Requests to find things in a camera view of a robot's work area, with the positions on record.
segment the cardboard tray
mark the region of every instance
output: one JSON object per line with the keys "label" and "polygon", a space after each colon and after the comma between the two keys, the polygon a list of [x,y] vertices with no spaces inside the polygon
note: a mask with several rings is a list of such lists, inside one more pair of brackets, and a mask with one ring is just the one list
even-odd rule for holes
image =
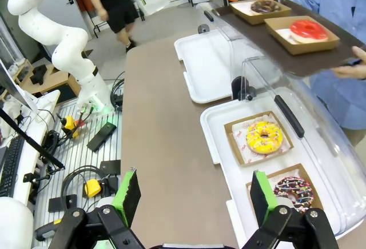
{"label": "cardboard tray", "polygon": [[339,38],[334,35],[329,29],[325,28],[327,32],[328,40],[326,42],[314,42],[314,43],[297,43],[293,44],[283,38],[276,30],[289,29],[294,21],[307,19],[313,22],[313,18],[309,16],[295,16],[284,18],[272,18],[265,19],[266,27],[270,34],[274,36],[292,55],[299,55],[304,53],[311,53],[316,51],[331,50],[338,46]]}
{"label": "cardboard tray", "polygon": [[292,9],[291,15],[310,16],[333,32],[340,38],[338,46],[332,50],[293,56],[268,33],[265,25],[248,24],[236,16],[230,6],[219,7],[213,10],[213,14],[217,14],[223,21],[249,38],[265,55],[274,60],[282,71],[300,77],[342,65],[343,60],[353,56],[352,46],[362,47],[363,43],[360,40],[320,15],[289,0],[281,0],[281,3]]}
{"label": "cardboard tray", "polygon": [[237,143],[234,139],[234,134],[233,134],[233,131],[232,131],[232,126],[237,124],[237,123],[241,123],[241,122],[245,122],[245,121],[249,121],[251,119],[255,119],[255,118],[258,118],[258,117],[261,117],[263,115],[273,115],[273,117],[275,118],[275,120],[277,121],[278,125],[280,126],[284,136],[286,137],[287,141],[289,142],[290,144],[290,149],[293,148],[293,143],[290,139],[290,136],[288,135],[288,133],[286,132],[286,129],[284,128],[284,126],[282,125],[282,123],[280,122],[280,120],[278,119],[278,117],[276,117],[276,115],[272,112],[272,111],[267,111],[267,112],[263,112],[263,113],[259,113],[259,114],[256,114],[256,115],[253,115],[251,117],[246,117],[246,118],[243,118],[243,119],[239,119],[237,121],[234,121],[234,122],[229,122],[227,124],[224,125],[224,129],[225,129],[225,133],[226,133],[226,136],[228,137],[228,140],[229,140],[229,144],[230,144],[230,147],[234,153],[234,156],[236,157],[237,161],[239,162],[240,165],[242,166],[248,166],[248,165],[253,165],[253,164],[256,164],[256,163],[261,163],[261,162],[264,162],[266,160],[269,160],[269,159],[273,159],[277,156],[280,156],[282,154],[285,154],[286,152],[288,151],[284,151],[284,152],[278,152],[276,155],[272,155],[268,158],[265,158],[265,159],[262,159],[262,160],[257,160],[255,162],[250,162],[250,163],[245,163],[245,161],[243,160],[242,156],[241,156],[241,153],[240,153],[240,150],[239,148],[237,147]]}
{"label": "cardboard tray", "polygon": [[245,14],[244,12],[240,11],[239,9],[235,8],[235,5],[238,5],[239,3],[246,3],[246,2],[253,2],[253,1],[255,2],[257,0],[232,2],[232,3],[230,3],[230,7],[232,8],[235,15],[246,20],[251,25],[258,25],[260,23],[264,23],[264,20],[268,19],[268,18],[278,18],[278,17],[290,16],[291,8],[285,6],[281,3],[278,3],[278,2],[277,2],[277,4],[281,7],[281,10],[278,12],[272,12],[272,13],[248,15],[248,14]]}
{"label": "cardboard tray", "polygon": [[[320,209],[324,210],[323,209],[323,205],[321,204],[320,198],[318,196],[318,193],[317,193],[317,191],[315,189],[315,186],[312,183],[312,181],[311,181],[308,173],[306,172],[305,168],[303,167],[303,165],[301,163],[298,163],[298,164],[296,164],[294,166],[290,166],[290,167],[287,167],[287,168],[285,168],[283,170],[280,170],[280,171],[274,172],[272,174],[269,174],[269,175],[267,175],[267,178],[270,180],[273,177],[276,177],[276,176],[279,176],[279,175],[282,175],[282,174],[286,174],[286,173],[291,172],[293,170],[299,170],[299,176],[301,178],[303,178],[304,180],[306,180],[311,185],[311,187],[313,189],[314,200],[313,200],[313,202],[311,204],[311,207],[313,207],[313,208],[320,208]],[[247,183],[245,185],[246,186],[246,190],[247,190],[248,195],[249,195],[249,198],[250,198],[250,188],[249,188],[249,186],[251,186],[251,185],[252,185],[252,182],[249,182],[249,183]]]}

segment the green gripper pad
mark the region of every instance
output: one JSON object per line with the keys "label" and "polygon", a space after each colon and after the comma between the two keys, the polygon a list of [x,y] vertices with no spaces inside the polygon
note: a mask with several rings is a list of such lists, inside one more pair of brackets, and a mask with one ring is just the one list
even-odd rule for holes
{"label": "green gripper pad", "polygon": [[252,199],[254,213],[260,227],[266,221],[269,213],[278,205],[276,196],[264,172],[253,172],[250,198]]}
{"label": "green gripper pad", "polygon": [[137,174],[136,170],[133,169],[126,173],[112,202],[114,208],[121,214],[126,227],[131,228],[140,197],[141,192],[138,186]]}

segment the black shorts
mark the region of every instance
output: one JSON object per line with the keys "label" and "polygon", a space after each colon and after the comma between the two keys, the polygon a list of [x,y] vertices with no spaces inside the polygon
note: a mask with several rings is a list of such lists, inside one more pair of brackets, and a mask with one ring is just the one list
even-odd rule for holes
{"label": "black shorts", "polygon": [[136,18],[138,18],[138,14],[136,8],[133,4],[127,7],[117,7],[111,10],[108,10],[108,25],[113,32],[116,34],[119,33],[126,25],[133,23]]}

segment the donut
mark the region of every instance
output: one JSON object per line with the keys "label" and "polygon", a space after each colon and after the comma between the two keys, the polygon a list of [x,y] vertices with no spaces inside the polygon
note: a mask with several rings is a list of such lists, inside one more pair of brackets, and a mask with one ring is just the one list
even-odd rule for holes
{"label": "donut", "polygon": [[310,184],[295,176],[288,176],[279,181],[273,192],[276,196],[290,199],[297,212],[305,212],[314,200]]}
{"label": "donut", "polygon": [[256,2],[253,2],[250,6],[250,9],[255,14],[263,14],[263,13],[272,13],[277,12],[281,10],[281,7],[277,4],[275,1],[270,0],[259,0]]}
{"label": "donut", "polygon": [[290,27],[291,36],[300,43],[326,42],[327,32],[317,22],[307,19],[293,22]]}
{"label": "donut", "polygon": [[256,122],[249,126],[246,143],[258,154],[277,151],[284,140],[281,128],[273,122]]}

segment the person in blue shirt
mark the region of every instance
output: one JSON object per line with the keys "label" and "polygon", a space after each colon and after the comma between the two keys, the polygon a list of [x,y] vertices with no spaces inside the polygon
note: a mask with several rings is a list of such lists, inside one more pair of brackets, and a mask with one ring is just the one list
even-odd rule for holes
{"label": "person in blue shirt", "polygon": [[[332,21],[366,44],[366,0],[291,0]],[[353,47],[357,66],[341,66],[310,77],[312,91],[326,105],[353,146],[366,135],[366,52]]]}

